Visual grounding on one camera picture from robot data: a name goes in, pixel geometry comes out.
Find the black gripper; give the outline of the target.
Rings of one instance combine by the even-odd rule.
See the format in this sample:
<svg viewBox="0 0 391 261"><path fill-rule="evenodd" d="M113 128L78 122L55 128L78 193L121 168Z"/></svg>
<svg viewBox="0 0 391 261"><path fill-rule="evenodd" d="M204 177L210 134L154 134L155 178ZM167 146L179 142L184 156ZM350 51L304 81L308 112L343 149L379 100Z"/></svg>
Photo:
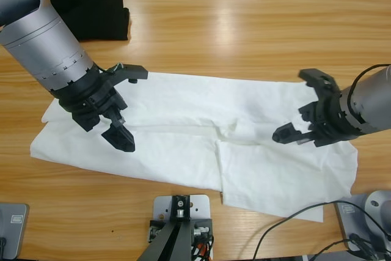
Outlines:
<svg viewBox="0 0 391 261"><path fill-rule="evenodd" d="M362 135L348 121L347 114L340 106L338 92L319 98L301 108L299 113L304 121L312 121L311 131L314 133L314 145L323 147L340 141L349 141ZM301 133L292 123L278 127L272 134L272 140L280 144L304 144L312 140L311 133Z"/></svg>
<svg viewBox="0 0 391 261"><path fill-rule="evenodd" d="M134 136L124 126L125 119L120 114L127 104L114 88L124 79L119 73L88 70L79 80L50 93L85 131L92 130L100 122L100 116L110 119L109 129L101 136L117 150L134 152Z"/></svg>

